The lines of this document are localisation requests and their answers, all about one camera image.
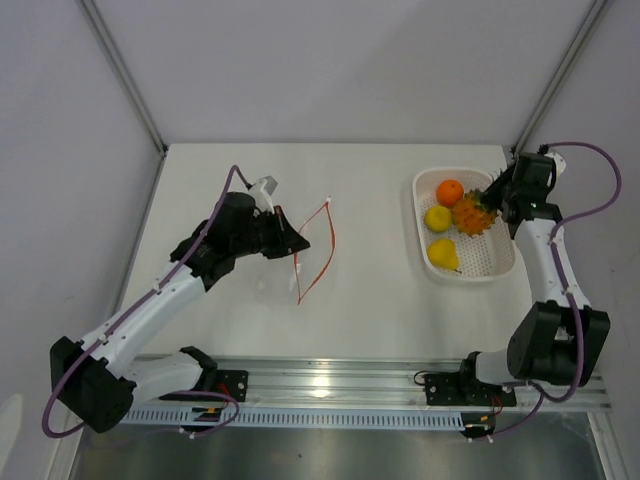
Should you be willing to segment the toy pineapple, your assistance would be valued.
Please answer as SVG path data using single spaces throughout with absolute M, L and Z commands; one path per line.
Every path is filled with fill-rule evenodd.
M 500 211 L 487 212 L 480 205 L 480 195 L 488 186 L 470 189 L 451 208 L 453 225 L 460 233 L 469 237 L 482 235 L 495 223 Z

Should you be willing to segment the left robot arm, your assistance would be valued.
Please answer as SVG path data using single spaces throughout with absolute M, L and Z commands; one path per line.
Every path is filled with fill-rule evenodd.
M 133 360 L 183 308 L 231 273 L 238 259 L 255 254 L 280 259 L 309 247 L 280 206 L 261 207 L 248 193 L 225 194 L 211 218 L 171 252 L 146 294 L 82 339 L 63 336 L 52 345 L 50 399 L 104 433 L 135 404 L 184 392 L 209 398 L 217 387 L 217 364 L 199 349 L 183 347 L 140 368 Z

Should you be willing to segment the clear zip top bag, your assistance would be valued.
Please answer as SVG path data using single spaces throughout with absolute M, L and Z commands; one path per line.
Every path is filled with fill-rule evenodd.
M 285 258 L 269 260 L 255 282 L 258 300 L 270 306 L 301 306 L 328 273 L 333 262 L 337 235 L 332 216 L 332 198 L 326 197 L 295 231 L 310 247 Z

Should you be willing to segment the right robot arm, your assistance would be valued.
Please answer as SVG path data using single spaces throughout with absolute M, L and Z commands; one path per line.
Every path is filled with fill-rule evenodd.
M 532 305 L 504 349 L 462 361 L 456 389 L 468 403 L 481 402 L 493 386 L 524 385 L 564 403 L 589 381 L 607 339 L 609 316 L 591 306 L 566 251 L 565 227 L 573 219 L 548 200 L 560 172 L 548 151 L 521 153 L 480 194 L 523 257 Z

